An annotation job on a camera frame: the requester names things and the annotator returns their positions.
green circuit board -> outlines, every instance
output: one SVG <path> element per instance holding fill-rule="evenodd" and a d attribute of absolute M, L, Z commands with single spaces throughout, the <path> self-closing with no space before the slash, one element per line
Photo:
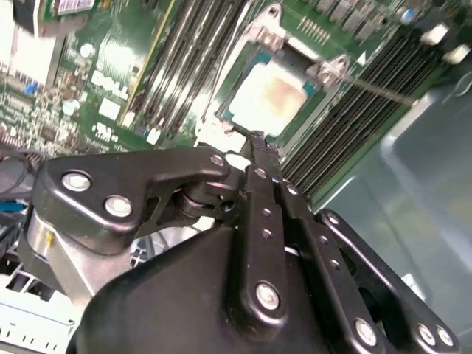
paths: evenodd
<path fill-rule="evenodd" d="M 329 15 L 317 7 L 321 1 L 329 2 L 324 5 L 330 8 Z M 143 7 L 140 1 L 97 2 L 87 25 L 65 39 L 55 84 L 33 94 L 25 93 L 27 83 L 21 77 L 3 70 L 0 75 L 3 141 L 44 150 L 52 156 L 192 146 L 199 111 L 190 110 L 179 125 L 178 133 L 165 144 L 162 139 L 155 144 L 147 142 L 149 127 L 141 126 L 139 120 L 131 125 L 123 124 L 136 93 L 146 84 L 159 59 L 184 2 L 161 0 L 155 10 Z M 255 1 L 243 26 L 272 3 Z M 395 19 L 402 3 L 401 0 L 353 1 L 343 20 L 337 21 L 333 19 L 333 11 L 339 4 L 337 0 L 285 0 L 280 2 L 280 26 L 323 58 L 348 55 L 350 75 L 357 77 L 398 28 Z M 358 13 L 366 12 L 355 29 L 346 30 L 343 26 L 353 13 L 351 7 L 356 7 Z M 361 38 L 367 20 L 375 24 L 375 29 Z M 236 82 L 253 58 L 255 47 L 248 44 L 241 52 L 218 90 L 215 99 L 218 105 L 235 90 Z M 203 90 L 208 91 L 209 86 L 205 85 Z M 332 103 L 339 100 L 344 91 L 341 88 Z M 281 147 L 325 95 L 323 90 L 317 90 L 285 130 L 274 137 Z"/>

cable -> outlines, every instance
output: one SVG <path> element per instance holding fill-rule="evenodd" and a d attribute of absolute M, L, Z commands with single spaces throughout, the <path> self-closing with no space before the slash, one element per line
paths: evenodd
<path fill-rule="evenodd" d="M 13 199 L 29 199 L 31 191 L 13 192 L 18 187 L 21 186 L 21 184 L 24 182 L 24 180 L 29 174 L 31 174 L 32 176 L 35 175 L 35 169 L 32 166 L 31 161 L 28 159 L 28 156 L 26 156 L 25 154 L 36 154 L 45 159 L 47 159 L 48 157 L 47 154 L 42 153 L 38 150 L 30 150 L 30 149 L 10 150 L 10 149 L 5 149 L 5 148 L 0 148 L 0 154 L 2 157 L 1 161 L 4 161 L 5 159 L 17 159 L 23 165 L 21 174 L 18 177 L 18 179 L 15 181 L 15 183 L 13 183 L 6 190 L 3 190 L 0 192 L 0 201 L 9 201 Z"/>

white plastic part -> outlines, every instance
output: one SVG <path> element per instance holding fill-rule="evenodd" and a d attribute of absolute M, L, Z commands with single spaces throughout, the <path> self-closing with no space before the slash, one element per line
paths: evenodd
<path fill-rule="evenodd" d="M 435 28 L 423 33 L 421 36 L 421 42 L 428 44 L 429 46 L 435 46 L 441 42 L 448 31 L 449 27 L 446 24 L 438 24 Z"/>
<path fill-rule="evenodd" d="M 446 63 L 457 65 L 464 60 L 464 58 L 467 56 L 467 54 L 469 54 L 470 51 L 471 48 L 469 48 L 469 46 L 461 44 L 450 52 L 445 53 L 442 59 Z"/>

metal rivet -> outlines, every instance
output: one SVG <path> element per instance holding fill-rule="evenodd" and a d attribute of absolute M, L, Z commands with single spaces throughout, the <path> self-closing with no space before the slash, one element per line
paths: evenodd
<path fill-rule="evenodd" d="M 298 194 L 298 192 L 296 191 L 296 189 L 295 189 L 292 185 L 290 185 L 290 184 L 287 184 L 287 189 L 288 189 L 288 191 L 290 192 L 290 194 L 293 194 L 293 195 L 297 195 L 297 194 Z"/>
<path fill-rule="evenodd" d="M 418 325 L 418 331 L 420 332 L 421 338 L 423 338 L 426 343 L 432 347 L 436 345 L 436 339 L 434 339 L 433 333 L 431 333 L 431 331 L 424 324 Z"/>
<path fill-rule="evenodd" d="M 437 326 L 437 334 L 440 336 L 441 340 L 448 345 L 449 347 L 454 346 L 452 338 L 449 336 L 449 333 L 442 327 Z"/>
<path fill-rule="evenodd" d="M 338 261 L 337 260 L 331 260 L 331 266 L 335 269 L 335 270 L 339 270 L 341 268 L 341 266 L 339 265 Z"/>
<path fill-rule="evenodd" d="M 335 225 L 339 224 L 338 218 L 334 216 L 333 214 L 328 214 L 327 218 L 330 219 L 330 221 L 334 223 Z"/>
<path fill-rule="evenodd" d="M 272 238 L 272 231 L 268 229 L 263 230 L 263 237 L 268 240 L 269 238 Z"/>
<path fill-rule="evenodd" d="M 377 344 L 377 337 L 375 337 L 374 330 L 369 326 L 367 322 L 365 322 L 363 319 L 356 319 L 354 325 L 359 337 L 361 337 L 362 341 L 365 344 L 371 347 Z"/>
<path fill-rule="evenodd" d="M 68 190 L 74 192 L 83 192 L 91 186 L 90 178 L 83 175 L 82 173 L 71 172 L 64 175 L 62 178 L 62 184 Z"/>
<path fill-rule="evenodd" d="M 214 164 L 216 164 L 217 166 L 224 166 L 224 160 L 221 156 L 219 155 L 213 155 L 210 160 L 212 160 L 212 162 Z"/>
<path fill-rule="evenodd" d="M 260 304 L 267 310 L 275 310 L 279 307 L 279 295 L 269 284 L 264 282 L 257 284 L 256 296 Z"/>
<path fill-rule="evenodd" d="M 266 172 L 262 168 L 256 168 L 255 173 L 259 177 L 266 179 Z"/>
<path fill-rule="evenodd" d="M 105 201 L 105 209 L 113 216 L 126 218 L 133 211 L 133 206 L 127 198 L 118 195 Z"/>

black ram slot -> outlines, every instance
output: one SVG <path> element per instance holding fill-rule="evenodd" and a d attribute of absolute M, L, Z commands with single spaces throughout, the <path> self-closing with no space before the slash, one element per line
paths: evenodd
<path fill-rule="evenodd" d="M 369 72 L 364 73 L 365 76 L 368 77 L 368 80 L 372 83 L 378 83 L 376 79 L 378 75 L 383 72 L 382 68 L 384 66 L 390 65 L 392 61 L 395 62 L 395 60 L 398 60 L 398 50 L 403 48 L 403 46 L 405 46 L 406 44 L 407 42 L 405 41 L 398 41 L 396 47 L 388 49 L 384 53 L 382 53 L 382 58 L 380 58 L 381 61 L 373 63 L 371 68 L 369 68 Z M 294 174 L 290 174 L 290 176 L 286 178 L 290 181 L 302 181 L 303 178 L 306 177 L 307 173 L 309 173 L 307 169 L 311 169 L 313 166 L 313 164 L 308 164 L 308 160 L 313 160 L 313 158 L 315 157 L 312 156 L 313 154 L 310 154 L 308 151 L 317 151 L 320 146 L 325 143 L 327 136 L 329 136 L 330 134 L 334 136 L 340 134 L 340 130 L 350 122 L 348 119 L 345 119 L 346 115 L 355 112 L 358 107 L 363 107 L 364 101 L 368 97 L 375 97 L 375 95 L 370 94 L 369 92 L 360 88 L 352 87 L 343 97 L 343 99 L 341 99 L 341 102 L 330 112 L 328 117 L 321 123 L 319 128 L 313 133 L 312 137 L 310 138 L 312 144 L 309 144 L 306 147 L 307 153 L 301 155 L 302 160 L 298 164 L 300 168 L 297 168 L 294 171 Z"/>
<path fill-rule="evenodd" d="M 392 53 L 392 51 L 395 50 L 395 47 L 398 45 L 404 44 L 405 41 L 402 38 L 393 38 L 387 46 L 383 49 L 383 51 L 377 56 L 377 58 L 374 60 L 374 62 L 366 69 L 366 71 L 361 75 L 361 78 L 364 78 L 365 80 L 368 79 L 371 74 L 375 73 L 376 70 L 379 70 L 381 68 L 381 65 L 385 63 L 385 60 L 392 58 L 395 53 Z M 329 115 L 329 118 L 336 118 L 338 117 L 339 119 L 339 112 L 341 110 L 348 109 L 350 105 L 355 103 L 355 96 L 359 94 L 361 90 L 356 87 L 352 87 L 340 100 L 338 105 L 334 107 Z M 331 122 L 331 119 L 328 121 L 328 119 L 324 119 L 318 129 L 313 133 L 312 137 L 309 139 L 309 142 L 317 143 L 319 140 L 319 136 L 322 135 L 322 132 L 325 130 L 327 127 L 332 128 L 334 124 Z M 304 164 L 304 161 L 300 161 L 300 158 L 309 158 L 308 153 L 312 151 L 314 146 L 310 146 L 310 144 L 305 144 L 305 146 L 301 147 L 299 149 L 299 153 L 297 153 L 290 161 L 288 161 L 285 166 L 284 170 L 286 170 L 287 173 L 290 173 L 292 170 L 295 170 L 296 166 L 301 166 Z M 291 178 L 292 175 L 291 173 L 286 176 L 286 178 Z"/>
<path fill-rule="evenodd" d="M 441 63 L 417 33 L 398 33 L 361 75 L 369 83 L 411 95 Z M 284 177 L 310 197 L 381 129 L 401 104 L 355 86 L 282 166 Z"/>
<path fill-rule="evenodd" d="M 434 65 L 428 65 L 424 68 L 423 73 L 418 75 L 421 81 L 425 80 L 432 73 L 434 67 Z M 410 85 L 408 90 L 402 91 L 409 92 L 410 94 L 413 93 L 417 88 L 418 82 L 420 81 L 418 80 L 413 85 Z M 372 110 L 367 111 L 366 116 L 377 117 L 379 113 L 385 112 L 384 118 L 378 121 L 369 119 L 368 122 L 358 126 L 355 135 L 346 136 L 346 139 L 339 142 L 332 155 L 325 160 L 328 163 L 322 164 L 317 170 L 313 171 L 313 175 L 317 176 L 317 178 L 312 180 L 310 184 L 304 186 L 308 194 L 316 190 L 318 186 L 322 186 L 323 183 L 327 181 L 326 176 L 329 175 L 327 172 L 329 170 L 338 170 L 349 158 L 347 156 L 353 155 L 363 144 L 367 143 L 381 128 L 382 124 L 388 120 L 389 116 L 400 107 L 398 103 L 393 103 L 387 99 L 382 99 L 382 101 L 383 102 L 377 102 L 377 105 Z"/>
<path fill-rule="evenodd" d="M 404 66 L 407 65 L 407 61 L 410 60 L 411 57 L 414 58 L 414 55 L 417 55 L 416 51 L 412 51 L 408 57 L 405 57 L 403 62 L 398 62 L 400 65 L 395 65 L 393 69 L 396 72 L 400 72 L 404 69 Z M 403 79 L 406 79 L 405 74 L 401 77 L 394 77 L 390 75 L 390 77 L 386 77 L 386 83 L 384 80 L 381 82 L 384 86 L 390 87 L 391 82 L 397 79 L 399 82 L 403 81 Z M 335 135 L 327 137 L 324 147 L 319 150 L 319 156 L 315 156 L 315 159 L 321 162 L 319 166 L 317 166 L 318 168 L 325 169 L 325 166 L 331 165 L 332 161 L 338 159 L 339 156 L 346 150 L 346 148 L 349 146 L 349 143 L 358 138 L 364 128 L 368 128 L 375 123 L 376 119 L 378 119 L 377 113 L 380 112 L 378 112 L 375 106 L 376 104 L 381 104 L 386 99 L 383 97 L 376 97 L 371 94 L 365 95 L 365 97 L 365 100 L 358 100 L 358 109 L 351 113 L 353 118 L 345 120 L 347 124 L 344 125 L 343 131 L 338 131 Z M 307 183 L 302 183 L 301 188 L 308 190 L 309 186 L 313 185 L 313 183 L 316 182 L 319 177 L 320 175 L 318 173 L 314 179 L 307 179 L 306 175 L 302 176 L 301 180 L 306 181 Z"/>
<path fill-rule="evenodd" d="M 402 60 L 399 60 L 397 63 L 394 62 L 392 66 L 390 66 L 393 72 L 403 73 L 402 78 L 400 78 L 401 81 L 399 80 L 398 82 L 402 82 L 403 78 L 406 78 L 405 73 L 410 72 L 410 71 L 405 70 L 405 66 L 409 64 L 409 61 L 412 58 L 413 60 L 415 60 L 414 58 L 415 56 L 417 56 L 417 54 L 418 53 L 416 50 L 411 50 L 409 51 L 408 56 L 403 57 Z M 373 82 L 378 84 L 379 86 L 391 87 L 392 81 L 395 81 L 395 79 L 397 79 L 396 76 L 391 75 L 387 71 L 382 71 L 378 73 L 378 76 L 373 80 Z M 343 119 L 342 124 L 337 124 L 337 126 L 340 127 L 341 129 L 338 129 L 337 131 L 334 132 L 334 134 L 326 136 L 325 139 L 323 139 L 324 147 L 318 150 L 321 153 L 321 155 L 315 156 L 315 159 L 317 161 L 324 161 L 323 158 L 330 152 L 331 146 L 333 146 L 340 139 L 346 136 L 352 136 L 353 134 L 352 129 L 354 126 L 357 125 L 358 127 L 362 127 L 366 124 L 370 124 L 371 121 L 375 119 L 375 115 L 372 114 L 372 112 L 370 112 L 369 109 L 375 103 L 381 102 L 383 100 L 384 100 L 383 97 L 370 94 L 369 92 L 362 93 L 360 97 L 355 101 L 355 107 L 351 106 L 349 110 L 345 111 L 341 115 L 341 117 L 343 117 L 345 114 L 349 114 L 350 116 L 352 116 L 352 118 Z M 311 171 L 306 172 L 306 174 L 304 174 L 303 176 L 299 176 L 299 179 L 304 181 L 307 176 L 307 173 L 311 173 Z"/>

